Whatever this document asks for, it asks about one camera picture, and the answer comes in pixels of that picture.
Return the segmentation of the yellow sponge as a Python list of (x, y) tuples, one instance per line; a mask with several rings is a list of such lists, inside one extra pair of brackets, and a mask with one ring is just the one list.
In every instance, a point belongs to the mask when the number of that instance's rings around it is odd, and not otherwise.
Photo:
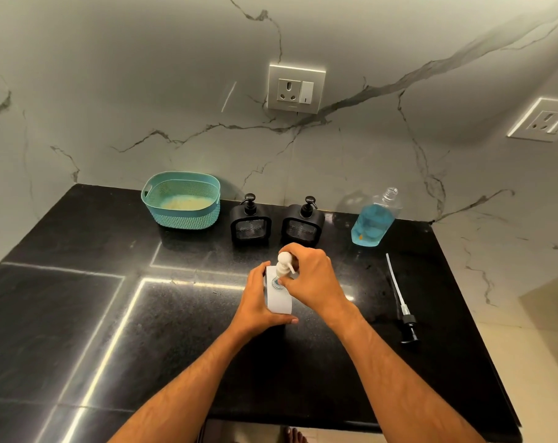
[(179, 194), (167, 197), (160, 208), (176, 211), (198, 211), (209, 208), (216, 202), (215, 198), (200, 195)]

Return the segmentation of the person's right forearm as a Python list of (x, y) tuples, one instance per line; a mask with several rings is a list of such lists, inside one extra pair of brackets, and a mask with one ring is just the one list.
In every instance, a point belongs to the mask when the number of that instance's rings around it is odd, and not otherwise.
[(388, 443), (485, 443), (347, 298), (325, 300), (319, 314), (352, 360)]

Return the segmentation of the person's left forearm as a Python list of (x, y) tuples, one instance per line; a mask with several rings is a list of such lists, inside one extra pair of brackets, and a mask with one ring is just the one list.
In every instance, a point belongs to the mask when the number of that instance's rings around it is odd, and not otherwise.
[(188, 368), (151, 397), (108, 443), (195, 443), (221, 379), (261, 328), (233, 322)]

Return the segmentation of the black pump with clear tube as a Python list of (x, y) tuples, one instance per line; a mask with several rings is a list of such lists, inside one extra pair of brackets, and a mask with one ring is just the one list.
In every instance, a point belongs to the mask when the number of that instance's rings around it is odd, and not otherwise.
[(404, 298), (401, 294), (401, 290), (397, 282), (397, 279), (395, 277), (395, 273), (393, 270), (393, 265), (389, 253), (386, 253), (386, 262), (387, 262), (391, 282), (393, 284), (393, 291), (395, 293), (397, 304), (400, 310), (400, 313), (398, 315), (401, 321), (401, 333), (402, 333), (401, 344), (416, 345), (419, 342), (419, 339), (416, 334), (417, 320), (415, 316), (410, 312), (408, 305), (404, 301)]

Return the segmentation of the black soap dispenser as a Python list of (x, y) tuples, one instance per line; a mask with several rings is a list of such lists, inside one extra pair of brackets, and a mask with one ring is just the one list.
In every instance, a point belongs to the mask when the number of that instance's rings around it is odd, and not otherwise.
[(317, 208), (315, 197), (309, 195), (301, 206), (292, 204), (288, 207), (281, 227), (281, 242), (316, 247), (325, 220), (324, 212)]
[(253, 193), (245, 194), (239, 205), (230, 211), (230, 231), (234, 245), (267, 244), (271, 235), (272, 219), (263, 206), (255, 202)]

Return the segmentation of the person's left hand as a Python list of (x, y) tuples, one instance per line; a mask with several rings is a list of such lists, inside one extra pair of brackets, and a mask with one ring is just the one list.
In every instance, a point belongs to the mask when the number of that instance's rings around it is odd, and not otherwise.
[(250, 271), (237, 312), (231, 321), (229, 328), (244, 341), (249, 341), (270, 328), (265, 320), (265, 313), (270, 311), (265, 305), (263, 287), (265, 269), (270, 264), (270, 261), (264, 261)]

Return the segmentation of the white wall socket with switch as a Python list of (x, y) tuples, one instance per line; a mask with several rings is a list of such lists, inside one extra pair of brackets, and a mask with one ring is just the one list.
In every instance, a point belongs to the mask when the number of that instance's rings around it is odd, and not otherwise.
[(268, 109), (318, 113), (326, 71), (277, 64), (268, 68)]

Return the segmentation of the clear bottle with blue liquid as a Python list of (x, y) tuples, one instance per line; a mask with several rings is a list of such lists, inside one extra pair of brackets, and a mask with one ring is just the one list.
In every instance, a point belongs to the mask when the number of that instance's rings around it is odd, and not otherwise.
[(400, 215), (401, 197), (395, 187), (388, 187), (372, 197), (362, 209), (351, 229), (353, 244), (365, 247), (379, 245), (393, 222)]

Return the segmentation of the person's right hand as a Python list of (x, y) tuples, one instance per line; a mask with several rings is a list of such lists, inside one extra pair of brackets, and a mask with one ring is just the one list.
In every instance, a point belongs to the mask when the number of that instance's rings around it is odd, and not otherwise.
[(288, 290), (289, 294), (311, 308), (325, 322), (336, 319), (353, 306), (323, 250), (290, 243), (283, 246), (280, 252), (293, 255), (293, 266), (298, 267), (300, 273), (301, 290)]

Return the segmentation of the white pump head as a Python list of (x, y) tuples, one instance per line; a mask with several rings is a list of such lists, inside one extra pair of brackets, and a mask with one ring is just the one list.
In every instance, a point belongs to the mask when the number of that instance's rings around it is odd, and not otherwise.
[(276, 277), (290, 276), (296, 272), (293, 266), (293, 255), (290, 252), (280, 252), (275, 266)]

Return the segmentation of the teal plastic basket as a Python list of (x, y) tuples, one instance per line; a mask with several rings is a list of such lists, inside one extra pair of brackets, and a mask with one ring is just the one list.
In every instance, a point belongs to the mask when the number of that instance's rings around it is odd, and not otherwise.
[(155, 222), (169, 229), (207, 229), (221, 209), (219, 180), (199, 172), (161, 172), (146, 182), (140, 195)]

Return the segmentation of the white soap dispenser bottle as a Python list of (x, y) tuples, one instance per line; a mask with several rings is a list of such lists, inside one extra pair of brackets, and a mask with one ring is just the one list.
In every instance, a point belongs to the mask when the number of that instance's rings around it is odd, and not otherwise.
[(271, 313), (291, 315), (292, 296), (278, 280), (277, 267), (266, 267), (263, 277), (265, 305)]

